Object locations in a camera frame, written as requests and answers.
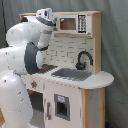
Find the backsplash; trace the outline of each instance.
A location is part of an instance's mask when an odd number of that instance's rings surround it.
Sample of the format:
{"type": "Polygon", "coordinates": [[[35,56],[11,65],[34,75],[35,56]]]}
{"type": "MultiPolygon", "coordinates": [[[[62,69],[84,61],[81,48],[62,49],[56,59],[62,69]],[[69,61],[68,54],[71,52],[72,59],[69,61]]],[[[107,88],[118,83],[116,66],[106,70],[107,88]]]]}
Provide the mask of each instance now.
{"type": "MultiPolygon", "coordinates": [[[[93,56],[93,39],[85,37],[57,36],[49,43],[49,48],[43,51],[44,63],[57,66],[75,67],[78,54],[87,51],[93,56]]],[[[86,70],[92,71],[88,56],[82,55],[81,62],[86,62],[86,70]]]]}

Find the countertop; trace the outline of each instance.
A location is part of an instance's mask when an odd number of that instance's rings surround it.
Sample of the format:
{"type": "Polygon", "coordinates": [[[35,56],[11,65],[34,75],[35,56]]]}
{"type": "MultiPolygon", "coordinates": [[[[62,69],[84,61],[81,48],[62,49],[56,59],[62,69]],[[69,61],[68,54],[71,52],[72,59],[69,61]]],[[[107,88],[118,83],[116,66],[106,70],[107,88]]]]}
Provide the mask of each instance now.
{"type": "Polygon", "coordinates": [[[100,71],[96,75],[91,75],[84,81],[72,81],[67,80],[63,78],[53,77],[51,73],[61,69],[63,67],[57,67],[45,74],[34,74],[35,77],[41,77],[43,79],[49,80],[49,81],[56,81],[58,83],[67,84],[69,86],[75,86],[83,89],[96,89],[96,88],[103,88],[106,86],[109,86],[113,83],[114,77],[107,72],[100,71]]]}

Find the faucet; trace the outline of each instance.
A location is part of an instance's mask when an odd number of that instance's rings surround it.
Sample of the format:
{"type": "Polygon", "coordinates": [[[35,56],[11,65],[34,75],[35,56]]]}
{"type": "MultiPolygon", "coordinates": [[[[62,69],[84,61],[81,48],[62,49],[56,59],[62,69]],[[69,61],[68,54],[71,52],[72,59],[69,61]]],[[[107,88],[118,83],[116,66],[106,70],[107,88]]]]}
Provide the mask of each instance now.
{"type": "Polygon", "coordinates": [[[81,56],[82,56],[83,54],[86,54],[86,55],[89,57],[89,59],[90,59],[90,65],[93,65],[92,56],[91,56],[88,52],[82,51],[82,52],[80,52],[79,55],[78,55],[78,63],[76,64],[77,70],[83,70],[83,69],[85,69],[85,63],[82,64],[82,63],[80,62],[80,58],[81,58],[81,56]]]}

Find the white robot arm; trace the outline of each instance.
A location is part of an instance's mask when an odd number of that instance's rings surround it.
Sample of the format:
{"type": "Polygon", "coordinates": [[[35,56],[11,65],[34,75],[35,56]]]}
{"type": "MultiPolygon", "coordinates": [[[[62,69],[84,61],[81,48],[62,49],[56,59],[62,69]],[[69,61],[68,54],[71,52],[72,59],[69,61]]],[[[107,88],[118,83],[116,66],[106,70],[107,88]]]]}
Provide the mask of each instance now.
{"type": "Polygon", "coordinates": [[[0,108],[5,119],[2,128],[34,128],[28,125],[33,111],[20,75],[34,74],[42,68],[40,50],[48,48],[54,29],[49,8],[24,17],[22,22],[8,30],[9,47],[0,49],[0,108]]]}
{"type": "Polygon", "coordinates": [[[40,38],[37,47],[40,50],[48,49],[49,40],[54,29],[54,23],[52,19],[52,9],[38,10],[35,16],[25,16],[21,20],[22,22],[28,22],[36,25],[40,31],[40,38]]]}

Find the door handle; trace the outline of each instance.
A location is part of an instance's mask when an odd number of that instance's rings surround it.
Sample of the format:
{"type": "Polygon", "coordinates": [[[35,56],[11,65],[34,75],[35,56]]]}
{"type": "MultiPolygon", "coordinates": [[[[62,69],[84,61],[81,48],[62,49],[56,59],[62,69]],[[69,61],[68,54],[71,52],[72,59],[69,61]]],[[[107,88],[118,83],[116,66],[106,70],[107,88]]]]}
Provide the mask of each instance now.
{"type": "Polygon", "coordinates": [[[51,115],[49,111],[50,111],[50,102],[47,103],[47,117],[48,117],[48,120],[51,120],[51,115]]]}

